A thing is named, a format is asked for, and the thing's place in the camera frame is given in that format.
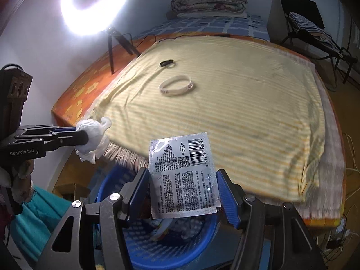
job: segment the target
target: white cable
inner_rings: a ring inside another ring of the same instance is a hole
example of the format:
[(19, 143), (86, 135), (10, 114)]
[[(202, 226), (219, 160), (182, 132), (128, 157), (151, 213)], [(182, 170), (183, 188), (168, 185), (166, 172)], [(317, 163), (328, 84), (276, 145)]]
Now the white cable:
[[(346, 135), (346, 139), (347, 139), (347, 143), (349, 145), (349, 148), (350, 148), (350, 153), (351, 153), (351, 156), (352, 156), (352, 161), (353, 161), (353, 165), (354, 165), (354, 169), (352, 168), (347, 168), (346, 170), (349, 170), (349, 171), (356, 171), (359, 176), (360, 176), (360, 171), (356, 165), (356, 153), (355, 153), (355, 148), (354, 148), (354, 144), (352, 142), (352, 138), (350, 137), (350, 135), (348, 134), (345, 134)], [(349, 196), (346, 196), (345, 198), (345, 201), (347, 201), (349, 198), (351, 198), (354, 194), (356, 194), (358, 191), (360, 190), (360, 186), (354, 191), (352, 192)]]
[(331, 258), (328, 258), (328, 256), (326, 256), (326, 259), (327, 259), (328, 261), (325, 262), (325, 264), (328, 263), (328, 262), (331, 262), (331, 261), (333, 261), (333, 260), (335, 260), (335, 259), (337, 259), (337, 258), (341, 255), (343, 249), (344, 249), (344, 246), (341, 245), (341, 246), (338, 248), (337, 252), (336, 252), (336, 253), (333, 253), (333, 255), (331, 256)]
[[(355, 221), (356, 221), (356, 220), (358, 219), (358, 207), (357, 207), (355, 204), (353, 204), (353, 205), (349, 208), (349, 210), (348, 210), (347, 213), (345, 214), (345, 217), (346, 217), (346, 220), (347, 220), (347, 216), (349, 215), (349, 212), (350, 212), (350, 210), (352, 209), (352, 207), (355, 207), (355, 209), (356, 209), (356, 219), (355, 219)], [(347, 242), (346, 245), (349, 244), (349, 242), (350, 242), (350, 240), (351, 240), (351, 238), (352, 238), (353, 235), (359, 236), (359, 234), (357, 234), (356, 232), (351, 232), (351, 231), (350, 231), (350, 233), (351, 233), (351, 237), (350, 237), (350, 239), (348, 240), (348, 242)]]

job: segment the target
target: folding chair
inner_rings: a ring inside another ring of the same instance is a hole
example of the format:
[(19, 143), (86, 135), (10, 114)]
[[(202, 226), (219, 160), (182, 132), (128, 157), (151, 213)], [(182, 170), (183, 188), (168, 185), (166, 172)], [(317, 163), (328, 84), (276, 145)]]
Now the folding chair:
[[(301, 16), (305, 17), (312, 23), (314, 23), (316, 26), (321, 28), (322, 30), (325, 29), (323, 20), (321, 18), (319, 9), (314, 1), (310, 0), (280, 0), (281, 5), (284, 10), (284, 15), (286, 19), (286, 27), (288, 30), (288, 35), (285, 37), (280, 45), (284, 44), (288, 39), (290, 39), (291, 45), (293, 45), (293, 39), (297, 38), (302, 40), (305, 43), (308, 43), (320, 50), (322, 50), (325, 53), (328, 53), (329, 55), (326, 57), (322, 57), (319, 60), (324, 59), (330, 59), (334, 73), (337, 70), (337, 67), (339, 65), (339, 61), (343, 60), (348, 65), (349, 68), (346, 72), (346, 75), (344, 77), (343, 83), (345, 83), (349, 77), (351, 68), (354, 64), (357, 63), (357, 59), (354, 58), (348, 49), (344, 47), (339, 47), (336, 42), (334, 42), (331, 37), (329, 37), (329, 40), (331, 40), (333, 46), (329, 46), (328, 44), (325, 44), (324, 42), (316, 39), (313, 35), (311, 35), (309, 32), (303, 29), (298, 29), (294, 22), (290, 19), (289, 14), (291, 12), (300, 14)], [(334, 66), (333, 64), (333, 58), (336, 58), (336, 64)]]

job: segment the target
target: screw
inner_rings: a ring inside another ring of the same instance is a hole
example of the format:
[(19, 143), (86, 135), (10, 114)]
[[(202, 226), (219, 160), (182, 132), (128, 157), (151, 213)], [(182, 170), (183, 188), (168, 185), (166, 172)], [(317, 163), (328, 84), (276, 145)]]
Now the screw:
[(111, 200), (118, 200), (120, 198), (120, 194), (119, 193), (113, 193), (110, 195), (110, 199)]
[(284, 206), (284, 208), (285, 209), (292, 209), (292, 208), (294, 208), (294, 205), (293, 204), (291, 204), (290, 202), (285, 202), (284, 204), (283, 204), (283, 206)]
[(78, 208), (81, 206), (81, 201), (75, 200), (74, 202), (71, 203), (71, 206), (74, 208)]
[(247, 202), (254, 202), (255, 201), (255, 196), (254, 195), (246, 195), (245, 200)]

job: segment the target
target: barcode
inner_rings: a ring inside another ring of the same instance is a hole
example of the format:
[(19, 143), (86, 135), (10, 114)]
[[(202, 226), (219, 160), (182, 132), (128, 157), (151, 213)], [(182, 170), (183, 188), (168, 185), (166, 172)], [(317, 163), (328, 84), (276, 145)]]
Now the barcode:
[(204, 141), (202, 139), (188, 140), (190, 163), (192, 166), (206, 164), (203, 154)]

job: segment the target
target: teal cloth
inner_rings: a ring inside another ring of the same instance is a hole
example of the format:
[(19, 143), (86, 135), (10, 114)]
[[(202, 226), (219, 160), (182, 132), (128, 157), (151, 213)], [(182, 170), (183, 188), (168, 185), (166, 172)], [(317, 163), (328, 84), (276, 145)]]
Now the teal cloth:
[(31, 202), (23, 203), (23, 212), (10, 224), (11, 237), (24, 256), (37, 262), (70, 205), (70, 201), (34, 187)]

